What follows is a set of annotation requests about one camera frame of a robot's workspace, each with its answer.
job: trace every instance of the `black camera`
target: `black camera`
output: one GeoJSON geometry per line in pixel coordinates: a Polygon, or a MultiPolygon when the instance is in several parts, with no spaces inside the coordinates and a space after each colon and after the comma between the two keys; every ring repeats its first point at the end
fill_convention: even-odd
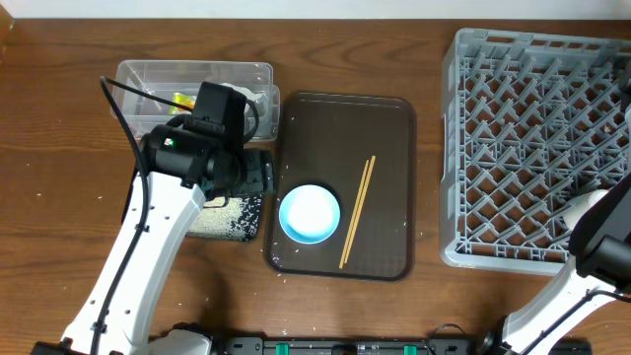
{"type": "Polygon", "coordinates": [[[272,157],[268,150],[245,149],[258,127],[258,112],[243,94],[203,82],[191,114],[180,114],[156,126],[140,141],[148,171],[197,184],[211,200],[275,192],[272,157]],[[255,124],[245,131],[245,105],[255,124]]]}

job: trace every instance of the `wooden chopsticks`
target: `wooden chopsticks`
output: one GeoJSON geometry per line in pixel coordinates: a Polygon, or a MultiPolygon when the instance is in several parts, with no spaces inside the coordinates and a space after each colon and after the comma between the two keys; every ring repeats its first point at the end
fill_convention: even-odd
{"type": "Polygon", "coordinates": [[[357,230],[359,217],[362,214],[362,207],[364,206],[364,199],[366,198],[366,192],[368,191],[368,184],[371,181],[371,175],[373,174],[373,167],[375,166],[376,158],[377,157],[373,156],[371,158],[370,165],[368,164],[368,161],[366,161],[366,165],[364,166],[362,180],[359,183],[359,191],[357,191],[357,198],[355,199],[353,215],[351,216],[351,223],[348,225],[348,233],[346,234],[346,242],[344,243],[342,258],[339,260],[339,268],[342,268],[344,264],[348,262],[348,255],[351,253],[351,247],[353,247],[355,231],[357,230]]]}

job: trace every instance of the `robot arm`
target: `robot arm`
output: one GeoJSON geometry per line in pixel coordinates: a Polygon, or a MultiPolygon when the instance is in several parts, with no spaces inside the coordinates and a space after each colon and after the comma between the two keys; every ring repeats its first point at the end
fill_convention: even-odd
{"type": "Polygon", "coordinates": [[[507,317],[492,354],[548,354],[565,333],[614,300],[604,293],[631,292],[630,211],[628,175],[581,218],[570,237],[572,256],[530,303],[507,317]]]}
{"type": "Polygon", "coordinates": [[[203,334],[174,330],[149,344],[149,330],[175,254],[204,203],[215,197],[274,192],[271,153],[244,149],[257,127],[256,123],[244,134],[244,108],[250,105],[258,121],[256,108],[232,88],[204,82],[192,114],[156,126],[138,148],[105,82],[177,106],[102,78],[105,95],[142,169],[134,178],[120,233],[90,298],[66,328],[60,345],[38,343],[32,354],[207,355],[211,339],[203,334]],[[138,222],[143,213],[144,226],[138,222]]]}
{"type": "MultiPolygon", "coordinates": [[[[73,351],[90,353],[94,322],[113,275],[135,233],[142,206],[140,177],[133,184],[129,209],[101,276],[81,312],[63,334],[62,341],[71,341],[73,351]]],[[[149,174],[149,185],[151,207],[147,228],[109,305],[109,314],[105,318],[107,327],[101,335],[99,354],[110,354],[112,351],[120,354],[149,353],[147,341],[156,303],[179,245],[206,201],[199,186],[181,186],[178,177],[152,172],[149,174]]],[[[201,336],[197,338],[207,343],[209,351],[209,340],[201,336]]]]}

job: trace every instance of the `wood grain surface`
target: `wood grain surface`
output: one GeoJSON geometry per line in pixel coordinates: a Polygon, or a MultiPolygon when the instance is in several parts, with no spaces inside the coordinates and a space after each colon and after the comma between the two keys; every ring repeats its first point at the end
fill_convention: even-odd
{"type": "MultiPolygon", "coordinates": [[[[406,279],[277,276],[262,235],[250,244],[188,238],[152,334],[180,321],[272,337],[422,337],[444,322],[484,333],[522,307],[549,278],[439,258],[441,61],[464,27],[631,37],[628,22],[19,20],[0,66],[0,354],[60,338],[118,232],[133,156],[98,78],[124,59],[264,61],[283,98],[399,97],[418,115],[416,261],[406,279]]],[[[611,304],[571,335],[596,354],[621,354],[631,352],[630,331],[631,308],[611,304]]]]}

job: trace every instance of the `black cable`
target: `black cable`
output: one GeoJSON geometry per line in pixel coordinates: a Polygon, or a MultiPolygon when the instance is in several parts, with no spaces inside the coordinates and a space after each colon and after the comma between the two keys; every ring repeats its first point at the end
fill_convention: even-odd
{"type": "MultiPolygon", "coordinates": [[[[126,86],[124,84],[120,84],[117,81],[111,80],[110,78],[106,78],[106,77],[103,77],[103,78],[105,78],[105,80],[109,84],[112,84],[115,87],[118,87],[120,89],[124,89],[124,90],[126,90],[128,92],[131,92],[131,93],[134,93],[136,95],[139,95],[139,96],[141,96],[143,98],[151,99],[153,101],[157,101],[158,103],[162,103],[162,104],[165,104],[165,105],[169,105],[169,106],[172,106],[172,107],[177,107],[177,108],[181,108],[181,109],[193,112],[193,109],[190,108],[189,106],[176,104],[174,102],[170,102],[169,100],[165,100],[165,99],[162,99],[162,98],[158,98],[157,96],[153,96],[153,95],[150,95],[150,94],[147,94],[147,93],[143,93],[140,90],[134,89],[132,87],[128,87],[128,86],[126,86]]],[[[116,103],[113,101],[113,99],[112,99],[112,101],[109,102],[109,104],[111,105],[112,109],[116,106],[116,103]]]]}
{"type": "Polygon", "coordinates": [[[118,286],[118,283],[120,282],[120,278],[122,277],[123,272],[125,271],[125,267],[127,266],[129,259],[131,258],[131,254],[134,252],[134,249],[136,248],[136,245],[138,244],[138,241],[140,240],[140,236],[142,235],[142,232],[145,230],[145,224],[147,223],[147,215],[149,213],[149,182],[147,181],[147,167],[143,159],[143,156],[140,154],[140,149],[138,149],[136,140],[134,139],[134,136],[131,133],[129,126],[127,125],[127,122],[125,121],[125,117],[120,112],[120,109],[118,108],[118,106],[116,105],[116,102],[114,101],[114,97],[111,95],[111,93],[109,92],[109,89],[107,88],[107,83],[113,84],[125,90],[128,90],[130,88],[126,87],[125,85],[119,84],[111,80],[110,78],[101,77],[101,88],[103,89],[105,97],[107,98],[107,101],[109,102],[109,105],[111,106],[111,109],[114,111],[116,118],[118,118],[118,122],[120,123],[122,130],[125,132],[125,136],[127,137],[127,140],[129,141],[129,145],[131,146],[131,150],[134,152],[134,157],[136,158],[136,169],[138,170],[138,175],[140,176],[140,180],[142,182],[142,212],[140,213],[140,221],[138,222],[138,225],[136,226],[136,233],[134,234],[134,237],[132,238],[131,243],[129,244],[129,248],[127,249],[127,252],[125,253],[125,256],[120,262],[120,266],[118,266],[118,270],[116,270],[116,274],[111,280],[111,284],[109,285],[109,289],[107,290],[107,293],[105,294],[105,298],[103,300],[103,306],[101,307],[101,311],[99,312],[99,317],[97,318],[97,321],[94,324],[95,333],[92,337],[92,346],[90,349],[91,355],[97,355],[99,353],[99,342],[101,340],[101,334],[104,332],[105,316],[107,316],[109,304],[111,303],[111,299],[113,298],[113,295],[116,292],[116,287],[118,286]]]}
{"type": "Polygon", "coordinates": [[[558,319],[555,323],[553,323],[550,327],[548,327],[545,331],[543,331],[540,336],[533,341],[528,348],[526,348],[526,350],[524,350],[524,352],[522,353],[522,355],[527,355],[530,353],[530,351],[532,351],[537,345],[539,345],[539,343],[541,341],[543,341],[543,339],[545,339],[548,335],[550,335],[557,327],[559,327],[559,325],[563,324],[563,322],[565,320],[567,320],[569,317],[571,317],[576,311],[578,311],[582,306],[584,306],[587,302],[591,301],[595,296],[609,296],[615,300],[618,301],[622,301],[625,303],[631,303],[631,298],[628,297],[624,297],[612,292],[607,292],[607,291],[600,291],[600,290],[596,290],[596,291],[592,291],[590,293],[588,293],[587,295],[585,295],[584,298],[581,299],[581,301],[579,301],[576,305],[574,305],[568,312],[566,312],[563,316],[561,316],[560,319],[558,319]]]}
{"type": "Polygon", "coordinates": [[[256,134],[256,130],[258,129],[258,110],[256,110],[256,105],[252,100],[248,100],[247,105],[252,109],[252,113],[254,113],[254,127],[244,136],[244,144],[254,138],[254,134],[256,134]]]}

